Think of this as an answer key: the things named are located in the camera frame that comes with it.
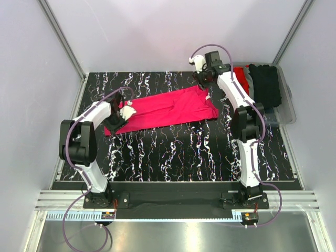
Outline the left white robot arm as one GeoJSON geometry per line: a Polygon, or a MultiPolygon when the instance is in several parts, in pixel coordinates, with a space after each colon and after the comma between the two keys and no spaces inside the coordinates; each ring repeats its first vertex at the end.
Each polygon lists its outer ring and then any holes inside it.
{"type": "Polygon", "coordinates": [[[59,156],[79,172],[87,185],[85,201],[94,207],[108,208],[116,202],[110,183],[97,163],[96,129],[104,125],[115,134],[134,113],[133,108],[125,104],[121,92],[114,91],[95,101],[76,118],[61,122],[59,156]]]}

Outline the magenta t shirt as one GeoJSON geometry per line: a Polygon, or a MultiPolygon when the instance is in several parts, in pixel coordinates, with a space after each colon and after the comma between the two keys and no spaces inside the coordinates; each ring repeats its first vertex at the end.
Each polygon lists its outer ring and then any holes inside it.
{"type": "Polygon", "coordinates": [[[132,107],[136,114],[116,134],[218,118],[208,90],[199,86],[138,98],[132,107]]]}

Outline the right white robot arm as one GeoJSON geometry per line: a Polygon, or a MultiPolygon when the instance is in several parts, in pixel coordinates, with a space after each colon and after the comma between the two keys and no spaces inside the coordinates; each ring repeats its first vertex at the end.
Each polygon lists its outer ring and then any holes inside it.
{"type": "Polygon", "coordinates": [[[204,56],[193,53],[190,65],[195,66],[193,77],[205,89],[215,83],[231,103],[234,115],[230,123],[233,139],[239,148],[241,175],[238,193],[231,204],[255,208],[262,200],[263,188],[258,171],[258,144],[265,136],[264,108],[246,93],[231,64],[223,64],[218,51],[204,56]]]}

